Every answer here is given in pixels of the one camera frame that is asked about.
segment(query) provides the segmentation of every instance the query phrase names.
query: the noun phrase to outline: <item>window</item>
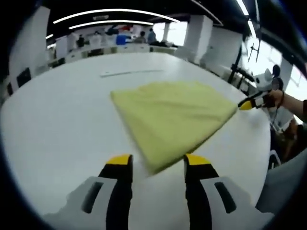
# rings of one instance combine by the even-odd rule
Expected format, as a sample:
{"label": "window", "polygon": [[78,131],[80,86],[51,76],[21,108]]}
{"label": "window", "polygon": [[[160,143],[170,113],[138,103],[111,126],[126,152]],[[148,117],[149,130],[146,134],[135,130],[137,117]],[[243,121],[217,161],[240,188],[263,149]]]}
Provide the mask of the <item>window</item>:
{"label": "window", "polygon": [[188,22],[171,23],[167,34],[167,41],[177,46],[183,46],[186,38]]}
{"label": "window", "polygon": [[155,38],[158,42],[161,42],[164,35],[165,23],[156,23],[153,25],[153,31],[155,32]]}
{"label": "window", "polygon": [[260,42],[259,54],[257,59],[257,51],[259,40],[250,37],[247,42],[247,55],[242,56],[242,62],[244,63],[244,68],[252,72],[253,75],[262,74],[266,69],[272,72],[274,65],[279,65],[282,63],[282,54],[277,49],[267,44],[266,42]]}
{"label": "window", "polygon": [[[301,101],[307,99],[307,80],[296,66],[292,68],[291,78],[285,92]],[[297,116],[294,118],[298,124],[303,123]]]}

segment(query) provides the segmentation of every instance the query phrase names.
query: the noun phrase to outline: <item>white desk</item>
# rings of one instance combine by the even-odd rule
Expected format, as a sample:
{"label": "white desk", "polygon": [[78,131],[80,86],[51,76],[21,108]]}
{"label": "white desk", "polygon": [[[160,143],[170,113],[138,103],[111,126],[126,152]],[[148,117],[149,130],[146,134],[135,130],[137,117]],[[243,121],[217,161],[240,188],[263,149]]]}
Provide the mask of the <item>white desk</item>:
{"label": "white desk", "polygon": [[[161,71],[100,76],[142,69]],[[164,229],[174,225],[180,229],[180,224],[187,229],[183,161],[146,179],[142,156],[109,97],[112,90],[177,80],[208,84],[235,103],[244,98],[213,74],[162,53],[78,60],[43,73],[13,94],[1,110],[4,148],[12,174],[33,207],[40,214],[57,212],[66,195],[89,176],[97,176],[107,160],[130,153],[134,155],[131,229],[150,229],[146,224],[157,222],[168,226]],[[255,109],[238,111],[195,154],[207,157],[220,176],[229,176],[246,190],[255,205],[269,150],[269,121]]]}

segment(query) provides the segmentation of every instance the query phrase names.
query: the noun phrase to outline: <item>yellow towel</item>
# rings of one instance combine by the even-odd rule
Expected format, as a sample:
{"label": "yellow towel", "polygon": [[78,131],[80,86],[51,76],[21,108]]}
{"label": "yellow towel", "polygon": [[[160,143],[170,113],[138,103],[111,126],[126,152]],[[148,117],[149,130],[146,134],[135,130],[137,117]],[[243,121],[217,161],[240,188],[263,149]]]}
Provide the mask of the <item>yellow towel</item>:
{"label": "yellow towel", "polygon": [[156,82],[111,97],[154,172],[204,142],[236,111],[198,82]]}

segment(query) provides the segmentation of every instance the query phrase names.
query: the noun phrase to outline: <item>human hand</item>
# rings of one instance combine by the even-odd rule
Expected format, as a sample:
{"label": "human hand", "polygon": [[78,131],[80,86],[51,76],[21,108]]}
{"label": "human hand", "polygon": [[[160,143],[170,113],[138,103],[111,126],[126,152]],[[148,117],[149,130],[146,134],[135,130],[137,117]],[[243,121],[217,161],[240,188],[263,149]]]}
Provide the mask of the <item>human hand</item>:
{"label": "human hand", "polygon": [[283,92],[281,90],[271,90],[269,93],[275,100],[275,105],[280,106],[283,99]]}

